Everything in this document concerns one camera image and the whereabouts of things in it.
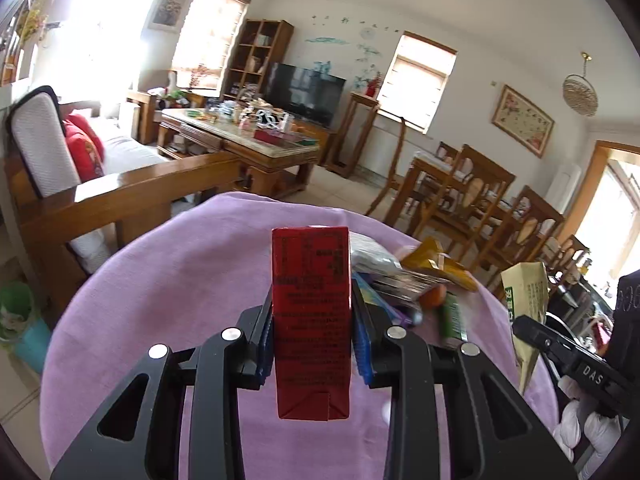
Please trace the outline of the green packet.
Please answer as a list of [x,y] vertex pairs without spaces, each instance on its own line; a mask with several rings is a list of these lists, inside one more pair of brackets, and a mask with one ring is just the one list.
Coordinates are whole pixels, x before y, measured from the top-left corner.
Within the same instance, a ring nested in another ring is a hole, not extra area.
[[468,340],[457,296],[447,292],[438,312],[440,343],[445,348],[458,348]]

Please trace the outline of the orange tangerine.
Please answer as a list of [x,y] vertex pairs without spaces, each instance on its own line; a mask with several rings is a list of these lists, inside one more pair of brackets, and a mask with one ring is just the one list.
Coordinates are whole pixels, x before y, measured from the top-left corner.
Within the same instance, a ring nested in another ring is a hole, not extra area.
[[421,309],[423,311],[431,311],[440,308],[447,299],[447,292],[445,285],[434,285],[418,298]]

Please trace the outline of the yellow snack wrapper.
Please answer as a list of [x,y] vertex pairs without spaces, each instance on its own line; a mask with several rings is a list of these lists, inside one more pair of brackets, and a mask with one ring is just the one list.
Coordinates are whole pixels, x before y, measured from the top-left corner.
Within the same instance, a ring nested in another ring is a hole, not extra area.
[[456,259],[451,258],[434,237],[424,238],[399,261],[406,270],[431,274],[436,278],[444,278],[469,292],[477,291],[477,282],[473,275]]

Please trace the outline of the red drink carton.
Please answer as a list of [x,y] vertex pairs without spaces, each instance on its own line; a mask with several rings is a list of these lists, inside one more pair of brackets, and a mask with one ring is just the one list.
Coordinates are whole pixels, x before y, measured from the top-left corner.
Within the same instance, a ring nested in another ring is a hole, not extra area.
[[278,415],[349,418],[352,269],[344,226],[271,233],[274,365]]

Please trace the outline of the wooden dining chair near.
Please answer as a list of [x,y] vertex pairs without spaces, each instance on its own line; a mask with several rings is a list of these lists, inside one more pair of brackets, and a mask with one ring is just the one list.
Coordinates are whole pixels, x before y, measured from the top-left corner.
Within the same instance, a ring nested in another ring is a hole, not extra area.
[[516,196],[512,207],[489,234],[480,233],[477,255],[469,271],[481,266],[494,268],[495,278],[520,262],[533,261],[554,231],[564,223],[563,215],[528,185]]

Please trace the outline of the wooden dining chair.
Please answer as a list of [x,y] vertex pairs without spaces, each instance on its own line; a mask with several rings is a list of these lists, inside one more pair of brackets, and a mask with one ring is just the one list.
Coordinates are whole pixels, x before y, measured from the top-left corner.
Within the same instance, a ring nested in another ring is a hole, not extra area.
[[447,252],[459,247],[463,258],[514,181],[509,170],[464,144],[435,196],[421,204],[408,233],[418,237],[425,228],[439,232],[450,240]]
[[520,262],[533,261],[554,231],[564,223],[563,215],[528,185],[516,196],[512,207],[489,234],[480,233],[477,255],[469,271],[481,266],[494,268],[495,278]]

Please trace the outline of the wooden dining chair far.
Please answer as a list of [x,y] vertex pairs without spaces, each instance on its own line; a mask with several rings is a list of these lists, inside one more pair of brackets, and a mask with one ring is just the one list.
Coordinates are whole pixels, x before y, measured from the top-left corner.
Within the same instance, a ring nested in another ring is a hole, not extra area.
[[514,181],[509,170],[464,144],[435,196],[421,204],[408,233],[418,237],[425,228],[439,232],[450,240],[447,252],[459,247],[463,258]]

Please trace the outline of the framed floral picture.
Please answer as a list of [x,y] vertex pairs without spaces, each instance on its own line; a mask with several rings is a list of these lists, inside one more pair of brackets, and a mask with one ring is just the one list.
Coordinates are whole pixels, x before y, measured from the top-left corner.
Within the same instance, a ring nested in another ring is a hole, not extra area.
[[491,123],[538,158],[544,156],[555,121],[508,84],[502,86]]

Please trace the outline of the crystal ceiling lamp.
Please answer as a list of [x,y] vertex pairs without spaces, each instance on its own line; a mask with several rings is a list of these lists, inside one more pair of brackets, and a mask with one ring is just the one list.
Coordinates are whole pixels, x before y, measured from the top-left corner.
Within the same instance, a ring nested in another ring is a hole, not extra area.
[[587,78],[588,64],[592,56],[582,51],[582,71],[569,74],[562,84],[562,96],[565,104],[580,116],[594,117],[599,107],[599,98],[593,84]]

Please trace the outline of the red cushion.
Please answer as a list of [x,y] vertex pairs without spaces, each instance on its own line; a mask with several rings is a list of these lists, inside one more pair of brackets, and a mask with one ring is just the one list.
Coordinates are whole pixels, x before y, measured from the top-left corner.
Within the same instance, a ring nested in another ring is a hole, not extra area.
[[100,161],[98,151],[89,137],[67,119],[64,120],[63,126],[66,146],[80,180],[87,182],[103,177],[103,162]]
[[103,162],[104,146],[99,136],[91,127],[89,119],[79,112],[71,112],[70,114],[67,115],[66,119],[89,137],[89,139],[92,141],[92,143],[96,147],[96,150],[98,151],[100,161]]

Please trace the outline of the wooden coffee table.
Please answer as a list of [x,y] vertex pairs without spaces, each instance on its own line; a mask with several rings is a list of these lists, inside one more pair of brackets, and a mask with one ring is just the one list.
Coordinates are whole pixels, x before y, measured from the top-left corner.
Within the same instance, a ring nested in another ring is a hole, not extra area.
[[166,108],[160,114],[157,151],[180,158],[176,139],[188,148],[195,145],[207,153],[228,152],[240,161],[236,188],[240,191],[283,198],[303,191],[319,160],[317,145],[286,142],[273,145],[231,122],[210,120],[201,108]]

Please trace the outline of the tall wooden plant stand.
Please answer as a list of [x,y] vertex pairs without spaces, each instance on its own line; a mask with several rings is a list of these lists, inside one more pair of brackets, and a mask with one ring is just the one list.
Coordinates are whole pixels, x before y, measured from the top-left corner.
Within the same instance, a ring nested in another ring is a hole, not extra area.
[[354,173],[379,110],[377,99],[357,92],[350,94],[324,165],[327,170],[345,179]]

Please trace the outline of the black television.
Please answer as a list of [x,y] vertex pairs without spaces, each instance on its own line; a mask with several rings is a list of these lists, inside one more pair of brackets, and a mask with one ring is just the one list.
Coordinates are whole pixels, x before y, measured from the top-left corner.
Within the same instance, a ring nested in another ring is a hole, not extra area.
[[346,80],[293,65],[272,66],[264,99],[295,117],[323,127],[332,125]]

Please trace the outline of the wooden bookshelf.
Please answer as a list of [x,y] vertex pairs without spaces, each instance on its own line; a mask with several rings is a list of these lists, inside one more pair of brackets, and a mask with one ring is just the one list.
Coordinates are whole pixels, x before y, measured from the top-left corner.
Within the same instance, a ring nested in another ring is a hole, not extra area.
[[221,95],[243,99],[265,90],[272,66],[281,63],[294,34],[287,21],[246,20],[231,52]]

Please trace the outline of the small framed wall picture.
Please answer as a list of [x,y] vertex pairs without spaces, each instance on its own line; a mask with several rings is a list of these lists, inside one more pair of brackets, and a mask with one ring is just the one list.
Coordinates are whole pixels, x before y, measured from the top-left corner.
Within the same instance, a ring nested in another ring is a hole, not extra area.
[[150,14],[148,29],[178,32],[191,0],[157,0]]

